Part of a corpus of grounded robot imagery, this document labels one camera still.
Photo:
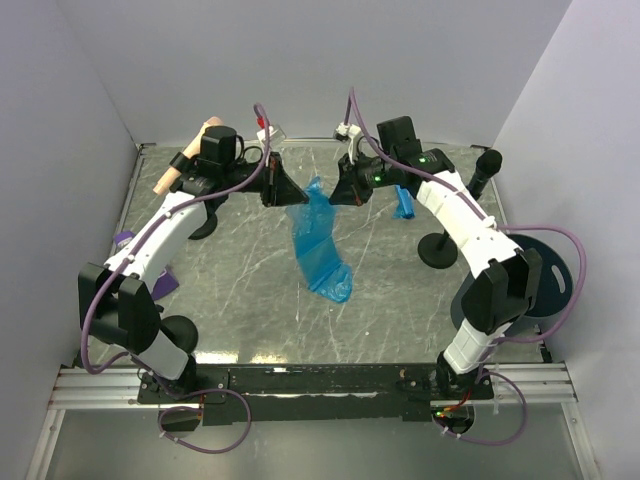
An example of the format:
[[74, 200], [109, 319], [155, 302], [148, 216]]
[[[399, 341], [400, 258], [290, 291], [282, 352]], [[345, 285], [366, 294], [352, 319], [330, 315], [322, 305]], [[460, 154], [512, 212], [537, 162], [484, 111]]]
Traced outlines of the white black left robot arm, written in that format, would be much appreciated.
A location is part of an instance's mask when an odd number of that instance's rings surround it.
[[193, 352], [198, 330], [184, 316], [164, 318], [152, 298], [160, 274], [190, 238], [202, 238], [217, 226], [216, 209], [232, 193], [257, 193], [266, 207], [305, 204], [308, 195], [287, 175], [275, 146], [285, 135], [277, 125], [257, 133], [261, 158], [245, 157], [236, 130], [205, 124], [193, 152], [179, 152], [158, 181], [164, 200], [138, 234], [101, 264], [86, 264], [78, 275], [80, 356], [90, 374], [104, 371], [89, 359], [94, 337], [121, 348], [151, 371], [172, 400], [196, 393]]

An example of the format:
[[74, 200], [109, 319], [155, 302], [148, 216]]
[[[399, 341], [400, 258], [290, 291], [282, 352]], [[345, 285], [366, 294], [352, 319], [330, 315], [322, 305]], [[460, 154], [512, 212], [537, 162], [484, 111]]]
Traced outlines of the blue detached trash bag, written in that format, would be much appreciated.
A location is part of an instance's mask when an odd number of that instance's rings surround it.
[[334, 240], [337, 209], [329, 203], [319, 176], [304, 189], [309, 201], [289, 206], [291, 238], [297, 265], [309, 291], [341, 304], [353, 288], [351, 267], [342, 259]]

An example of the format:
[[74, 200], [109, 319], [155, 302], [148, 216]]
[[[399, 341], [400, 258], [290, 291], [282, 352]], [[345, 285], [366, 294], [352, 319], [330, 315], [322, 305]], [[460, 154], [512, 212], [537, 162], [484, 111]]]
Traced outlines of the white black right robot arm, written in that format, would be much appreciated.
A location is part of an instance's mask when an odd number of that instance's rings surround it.
[[458, 398], [467, 391], [481, 362], [537, 299], [542, 258], [499, 231], [494, 217], [477, 201], [501, 165], [490, 150], [480, 157], [471, 184], [439, 148], [424, 149], [410, 117], [378, 126], [379, 138], [368, 156], [359, 149], [364, 128], [342, 121], [334, 130], [347, 152], [338, 162], [339, 180], [330, 196], [333, 205], [362, 206], [377, 188], [399, 186], [409, 191], [441, 224], [446, 252], [466, 261], [472, 282], [461, 299], [462, 321], [456, 335], [439, 354], [436, 384], [441, 394]]

